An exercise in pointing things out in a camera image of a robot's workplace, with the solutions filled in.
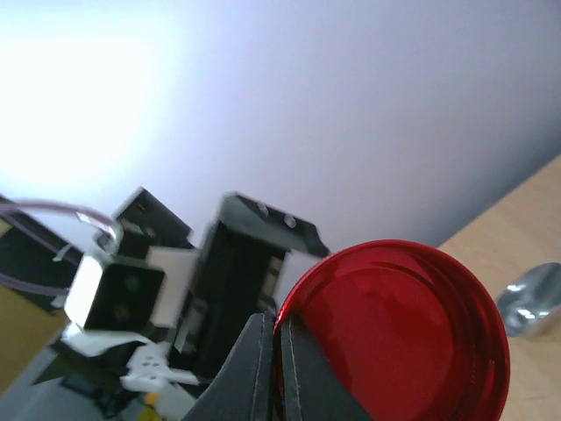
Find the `metal scoop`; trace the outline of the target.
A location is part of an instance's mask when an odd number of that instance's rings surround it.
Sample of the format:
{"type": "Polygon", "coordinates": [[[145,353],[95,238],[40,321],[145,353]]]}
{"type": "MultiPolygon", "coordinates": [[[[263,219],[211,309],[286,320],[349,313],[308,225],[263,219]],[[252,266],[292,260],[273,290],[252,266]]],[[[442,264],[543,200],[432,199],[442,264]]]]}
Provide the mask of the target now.
{"type": "Polygon", "coordinates": [[[496,306],[506,334],[512,338],[536,338],[560,323],[560,263],[534,266],[509,284],[496,306]]]}

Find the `red round lid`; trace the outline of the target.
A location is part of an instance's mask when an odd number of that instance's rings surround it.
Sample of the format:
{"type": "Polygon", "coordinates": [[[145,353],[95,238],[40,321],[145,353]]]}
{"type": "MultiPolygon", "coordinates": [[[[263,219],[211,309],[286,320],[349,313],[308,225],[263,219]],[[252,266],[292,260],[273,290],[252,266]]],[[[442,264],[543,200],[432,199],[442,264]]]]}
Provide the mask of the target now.
{"type": "Polygon", "coordinates": [[[351,246],[306,272],[280,308],[309,328],[376,420],[497,420],[510,359],[494,300],[463,264],[403,239],[351,246]]]}

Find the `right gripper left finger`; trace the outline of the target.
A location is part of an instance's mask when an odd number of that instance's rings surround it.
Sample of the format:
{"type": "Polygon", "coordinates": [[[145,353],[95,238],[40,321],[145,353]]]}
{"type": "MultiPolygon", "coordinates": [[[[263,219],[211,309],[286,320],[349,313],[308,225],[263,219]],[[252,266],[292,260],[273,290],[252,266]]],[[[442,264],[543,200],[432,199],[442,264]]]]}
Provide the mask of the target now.
{"type": "Polygon", "coordinates": [[[269,312],[253,314],[217,376],[185,421],[267,421],[273,418],[273,326],[269,312]]]}

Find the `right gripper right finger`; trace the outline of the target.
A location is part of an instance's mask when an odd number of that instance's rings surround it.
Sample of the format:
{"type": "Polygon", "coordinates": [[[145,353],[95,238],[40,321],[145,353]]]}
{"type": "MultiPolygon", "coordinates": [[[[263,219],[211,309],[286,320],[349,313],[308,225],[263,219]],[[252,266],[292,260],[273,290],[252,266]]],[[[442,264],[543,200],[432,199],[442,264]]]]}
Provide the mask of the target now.
{"type": "Polygon", "coordinates": [[[285,420],[371,418],[338,380],[302,318],[292,316],[281,325],[280,358],[285,420]]]}

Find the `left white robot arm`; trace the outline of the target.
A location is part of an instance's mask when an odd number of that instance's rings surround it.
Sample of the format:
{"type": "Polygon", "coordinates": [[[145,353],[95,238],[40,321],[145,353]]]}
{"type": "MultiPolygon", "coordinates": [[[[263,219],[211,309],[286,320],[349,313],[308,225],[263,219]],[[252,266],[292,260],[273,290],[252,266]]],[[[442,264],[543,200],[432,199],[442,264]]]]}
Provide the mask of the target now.
{"type": "Polygon", "coordinates": [[[66,214],[97,229],[66,287],[24,283],[63,298],[67,326],[53,349],[72,368],[100,371],[133,390],[156,382],[210,382],[248,318],[273,313],[289,253],[322,259],[316,227],[239,193],[225,195],[200,246],[189,227],[148,191],[115,217],[45,200],[2,202],[22,211],[66,214]]]}

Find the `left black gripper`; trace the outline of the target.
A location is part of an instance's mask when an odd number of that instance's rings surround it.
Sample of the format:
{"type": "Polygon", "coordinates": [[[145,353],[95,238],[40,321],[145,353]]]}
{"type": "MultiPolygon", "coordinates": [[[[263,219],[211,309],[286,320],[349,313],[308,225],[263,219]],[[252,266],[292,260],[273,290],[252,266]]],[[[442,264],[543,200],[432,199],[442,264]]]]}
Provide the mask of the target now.
{"type": "Polygon", "coordinates": [[[213,377],[254,313],[276,311],[274,294],[287,254],[322,259],[316,226],[239,193],[220,203],[208,229],[174,338],[174,365],[213,377]]]}

